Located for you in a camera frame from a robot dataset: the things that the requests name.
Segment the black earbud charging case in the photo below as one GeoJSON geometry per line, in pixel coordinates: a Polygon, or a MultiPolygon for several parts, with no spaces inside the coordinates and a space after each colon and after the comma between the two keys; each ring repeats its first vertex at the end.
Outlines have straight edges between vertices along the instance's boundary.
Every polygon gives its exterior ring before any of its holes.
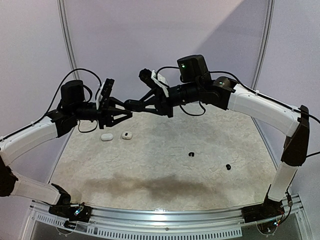
{"type": "Polygon", "coordinates": [[[128,99],[124,102],[124,108],[131,112],[143,112],[145,110],[144,102],[140,100],[128,99]]]}

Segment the white stem earbud charging case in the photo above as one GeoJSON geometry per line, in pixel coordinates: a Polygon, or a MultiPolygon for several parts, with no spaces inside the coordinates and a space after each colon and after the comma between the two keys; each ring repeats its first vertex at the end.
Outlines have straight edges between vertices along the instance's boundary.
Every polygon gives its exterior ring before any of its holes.
{"type": "Polygon", "coordinates": [[[131,132],[124,131],[121,134],[121,138],[124,139],[124,140],[131,140],[133,138],[133,134],[131,132]]]}

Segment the white oval earbud charging case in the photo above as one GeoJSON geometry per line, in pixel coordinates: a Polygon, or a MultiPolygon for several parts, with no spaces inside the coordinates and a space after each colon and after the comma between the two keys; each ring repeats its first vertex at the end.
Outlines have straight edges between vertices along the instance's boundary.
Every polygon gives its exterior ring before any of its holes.
{"type": "Polygon", "coordinates": [[[114,136],[112,133],[103,133],[101,136],[100,136],[100,139],[103,141],[103,142],[107,142],[107,141],[111,141],[113,140],[114,136]]]}

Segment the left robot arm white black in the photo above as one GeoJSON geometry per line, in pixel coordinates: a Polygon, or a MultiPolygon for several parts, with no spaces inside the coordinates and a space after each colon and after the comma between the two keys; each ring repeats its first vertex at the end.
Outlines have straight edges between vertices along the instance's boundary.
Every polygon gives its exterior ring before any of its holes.
{"type": "Polygon", "coordinates": [[[18,133],[0,139],[0,195],[19,196],[49,205],[49,213],[70,222],[89,222],[92,207],[72,203],[70,194],[57,184],[44,184],[12,170],[18,157],[48,141],[68,134],[79,121],[96,122],[100,129],[113,127],[133,116],[124,103],[111,97],[113,79],[107,79],[98,91],[96,101],[85,100],[87,87],[82,80],[71,80],[60,88],[61,100],[49,111],[18,133]]]}

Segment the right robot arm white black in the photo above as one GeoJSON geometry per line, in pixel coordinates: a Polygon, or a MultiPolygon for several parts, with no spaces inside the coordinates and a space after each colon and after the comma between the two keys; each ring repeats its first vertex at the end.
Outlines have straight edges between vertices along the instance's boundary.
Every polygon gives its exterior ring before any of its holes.
{"type": "Polygon", "coordinates": [[[200,54],[178,59],[181,84],[168,86],[159,71],[143,69],[139,78],[150,91],[132,109],[160,116],[173,116],[173,108],[193,102],[213,105],[222,110],[248,115],[282,132],[286,139],[275,178],[263,203],[242,208],[246,223],[256,222],[285,212],[282,199],[292,202],[288,192],[298,168],[307,158],[310,138],[309,110],[293,107],[253,90],[230,73],[212,79],[205,58],[200,54]]]}

